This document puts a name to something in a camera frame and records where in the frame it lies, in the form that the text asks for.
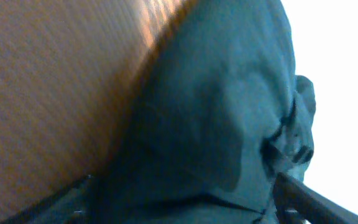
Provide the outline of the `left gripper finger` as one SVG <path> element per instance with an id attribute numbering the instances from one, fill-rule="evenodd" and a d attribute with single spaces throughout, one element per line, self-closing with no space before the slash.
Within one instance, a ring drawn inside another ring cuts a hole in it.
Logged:
<path id="1" fill-rule="evenodd" d="M 358 215 L 283 173 L 275 180 L 273 199 L 282 224 L 358 224 Z"/>

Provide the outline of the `black hoodie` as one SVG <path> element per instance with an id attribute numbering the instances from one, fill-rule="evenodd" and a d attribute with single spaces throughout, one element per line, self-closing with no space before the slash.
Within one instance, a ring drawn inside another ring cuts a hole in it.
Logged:
<path id="1" fill-rule="evenodd" d="M 200 1 L 106 170 L 7 222 L 276 223 L 275 179 L 303 179 L 315 109 L 280 0 Z"/>

